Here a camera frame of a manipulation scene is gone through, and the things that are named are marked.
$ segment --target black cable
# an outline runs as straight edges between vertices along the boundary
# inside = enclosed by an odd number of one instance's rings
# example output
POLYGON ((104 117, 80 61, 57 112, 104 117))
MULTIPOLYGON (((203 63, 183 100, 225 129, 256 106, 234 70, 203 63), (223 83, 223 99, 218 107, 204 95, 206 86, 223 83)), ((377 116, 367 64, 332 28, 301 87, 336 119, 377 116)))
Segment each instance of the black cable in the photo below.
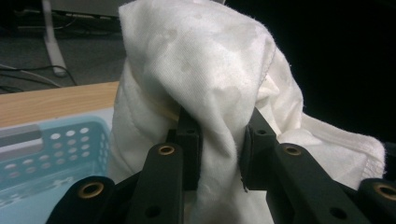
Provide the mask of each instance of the black cable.
POLYGON ((0 71, 5 71, 5 72, 20 72, 20 71, 37 71, 37 70, 45 70, 49 68, 60 68, 66 72, 66 74, 70 77, 72 80, 73 84, 75 86, 78 86, 77 82, 74 80, 73 76, 70 74, 70 72, 62 66, 59 65, 48 65, 48 66, 43 66, 43 67, 37 67, 37 68, 0 68, 0 71))
POLYGON ((20 89, 20 88, 17 88, 17 87, 11 87, 11 86, 0 86, 0 90, 7 91, 9 93, 24 91, 23 89, 20 89))
POLYGON ((10 75, 6 75, 6 74, 0 74, 0 77, 11 77, 11 78, 16 78, 16 79, 21 79, 21 80, 25 80, 25 81, 31 81, 31 82, 35 82, 35 83, 40 83, 40 84, 44 84, 44 85, 48 85, 48 86, 53 86, 56 88, 59 88, 58 86, 49 83, 49 82, 43 82, 43 81, 39 81, 39 80, 34 80, 31 78, 27 78, 27 77, 14 77, 14 76, 10 76, 10 75))

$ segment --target white cloth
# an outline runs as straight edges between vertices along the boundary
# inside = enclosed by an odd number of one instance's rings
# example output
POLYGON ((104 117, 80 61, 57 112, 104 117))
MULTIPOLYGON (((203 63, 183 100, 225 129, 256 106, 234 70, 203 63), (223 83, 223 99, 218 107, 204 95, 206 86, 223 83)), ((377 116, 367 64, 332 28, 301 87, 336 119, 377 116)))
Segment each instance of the white cloth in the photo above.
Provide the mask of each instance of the white cloth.
POLYGON ((382 176, 378 141, 303 113, 289 65, 259 22, 207 0, 137 0, 120 7, 120 21, 127 59, 111 133, 116 182, 142 169, 148 150, 176 128, 180 105, 204 136, 186 223, 272 222, 265 192, 245 193, 237 165, 254 106, 279 142, 307 148, 333 179, 356 188, 382 176))

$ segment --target cable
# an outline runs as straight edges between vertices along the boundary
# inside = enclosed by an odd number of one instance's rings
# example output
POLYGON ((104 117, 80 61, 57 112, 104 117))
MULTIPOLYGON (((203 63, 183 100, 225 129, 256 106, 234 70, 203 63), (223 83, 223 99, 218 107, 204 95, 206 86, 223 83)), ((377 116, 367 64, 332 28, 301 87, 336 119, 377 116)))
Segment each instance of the cable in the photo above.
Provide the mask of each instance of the cable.
POLYGON ((27 78, 27 77, 14 77, 14 76, 1 74, 1 73, 0 73, 0 77, 11 77, 11 78, 21 79, 21 80, 25 80, 25 81, 31 81, 31 82, 40 83, 40 84, 44 84, 44 85, 48 85, 48 86, 54 86, 54 87, 59 88, 58 86, 55 86, 52 83, 38 81, 38 80, 30 79, 30 78, 27 78))
POLYGON ((20 89, 20 88, 17 88, 17 87, 11 87, 11 86, 0 86, 0 90, 7 91, 9 93, 24 91, 23 89, 20 89))
POLYGON ((46 81, 48 81, 49 83, 51 83, 51 84, 53 84, 53 85, 55 85, 55 86, 57 86, 57 87, 63 87, 62 85, 60 85, 60 84, 58 84, 58 83, 52 81, 51 79, 46 78, 46 77, 42 77, 42 76, 40 76, 40 75, 38 75, 38 74, 36 74, 36 73, 31 73, 31 72, 28 72, 28 71, 24 71, 24 70, 17 69, 17 68, 11 67, 11 66, 3 65, 3 64, 0 64, 0 66, 5 67, 5 68, 8 68, 8 70, 11 69, 11 70, 14 71, 14 72, 15 72, 15 71, 20 71, 20 72, 22 72, 22 73, 24 73, 24 74, 27 74, 27 75, 31 75, 31 76, 34 76, 34 77, 41 78, 41 79, 46 80, 46 81))
MULTIPOLYGON (((77 21, 77 17, 75 17, 73 20, 71 20, 69 23, 67 23, 67 24, 65 24, 65 25, 62 25, 62 26, 57 26, 57 27, 54 27, 53 29, 54 30, 62 30, 62 29, 64 29, 64 28, 66 28, 66 27, 69 27, 69 26, 71 26, 73 23, 75 23, 77 21)), ((18 28, 20 28, 20 29, 45 29, 46 28, 46 26, 18 26, 18 28)))
POLYGON ((73 76, 70 74, 70 72, 65 67, 62 67, 59 65, 48 65, 48 66, 37 67, 37 68, 13 68, 13 67, 2 65, 2 64, 0 64, 0 66, 7 67, 7 68, 0 68, 0 71, 25 72, 25 73, 28 71, 44 70, 44 69, 48 69, 48 68, 60 68, 66 72, 66 74, 70 77, 70 79, 72 80, 72 82, 75 86, 78 85, 77 82, 74 80, 73 76))

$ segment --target light blue basket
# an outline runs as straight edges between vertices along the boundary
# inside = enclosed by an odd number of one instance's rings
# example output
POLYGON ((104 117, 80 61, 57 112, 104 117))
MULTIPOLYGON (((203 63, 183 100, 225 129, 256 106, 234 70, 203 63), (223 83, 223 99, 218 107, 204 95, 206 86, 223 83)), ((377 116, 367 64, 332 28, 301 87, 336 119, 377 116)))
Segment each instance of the light blue basket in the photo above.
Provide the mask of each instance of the light blue basket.
POLYGON ((106 175, 108 133, 94 116, 0 131, 0 223, 45 223, 74 183, 106 175))

